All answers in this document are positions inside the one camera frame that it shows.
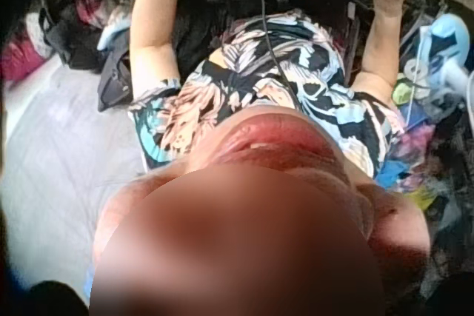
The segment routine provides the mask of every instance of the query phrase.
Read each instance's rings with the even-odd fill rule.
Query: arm
[[[404,0],[374,0],[375,18],[367,39],[362,71],[353,89],[389,104],[398,75],[402,6]]]
[[[136,0],[130,29],[133,95],[140,97],[163,79],[179,78],[171,35],[177,0]]]

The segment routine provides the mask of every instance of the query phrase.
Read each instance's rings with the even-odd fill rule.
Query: mouth
[[[307,165],[315,158],[340,165],[328,139],[313,125],[294,115],[275,113],[253,116],[234,127],[216,147],[211,163],[256,159],[268,156],[269,151],[278,154],[273,160],[291,155],[296,165],[297,161]]]

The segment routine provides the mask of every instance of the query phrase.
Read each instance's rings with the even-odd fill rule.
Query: pink fabric
[[[99,29],[105,27],[115,7],[113,0],[76,0],[76,9],[81,21]]]
[[[26,33],[13,38],[1,52],[1,77],[4,81],[19,83],[41,66],[46,59],[36,51]]]

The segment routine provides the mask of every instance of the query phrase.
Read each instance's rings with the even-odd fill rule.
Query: pile of clothes
[[[441,70],[452,58],[469,67],[467,58],[473,57],[469,33],[459,20],[433,19],[429,41],[423,44],[423,30],[417,31],[402,53],[393,101],[405,131],[377,177],[379,185],[425,211],[433,244],[421,285],[425,297],[443,280],[474,272],[474,137],[464,98],[447,90]]]

